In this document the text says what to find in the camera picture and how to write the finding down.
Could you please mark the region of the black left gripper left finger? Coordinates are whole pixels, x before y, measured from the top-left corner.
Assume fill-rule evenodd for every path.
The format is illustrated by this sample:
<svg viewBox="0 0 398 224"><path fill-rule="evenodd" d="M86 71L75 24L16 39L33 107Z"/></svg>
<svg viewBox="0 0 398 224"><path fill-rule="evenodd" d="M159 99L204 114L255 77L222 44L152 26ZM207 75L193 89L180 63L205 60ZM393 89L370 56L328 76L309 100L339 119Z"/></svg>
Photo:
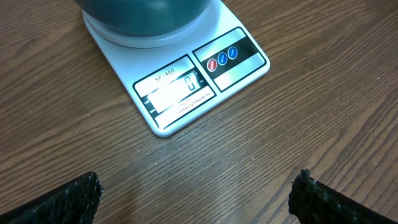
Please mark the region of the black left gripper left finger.
<svg viewBox="0 0 398 224"><path fill-rule="evenodd" d="M1 215L3 224L92 224L103 186L87 172Z"/></svg>

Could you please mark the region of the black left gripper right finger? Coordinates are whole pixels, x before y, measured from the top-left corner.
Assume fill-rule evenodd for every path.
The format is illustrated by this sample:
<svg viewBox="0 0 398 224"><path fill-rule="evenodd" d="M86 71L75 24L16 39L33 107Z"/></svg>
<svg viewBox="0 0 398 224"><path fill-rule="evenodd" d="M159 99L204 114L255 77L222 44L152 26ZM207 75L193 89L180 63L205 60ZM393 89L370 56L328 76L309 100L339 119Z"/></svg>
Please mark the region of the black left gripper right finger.
<svg viewBox="0 0 398 224"><path fill-rule="evenodd" d="M308 169L292 182L288 205L301 224L397 224L311 178Z"/></svg>

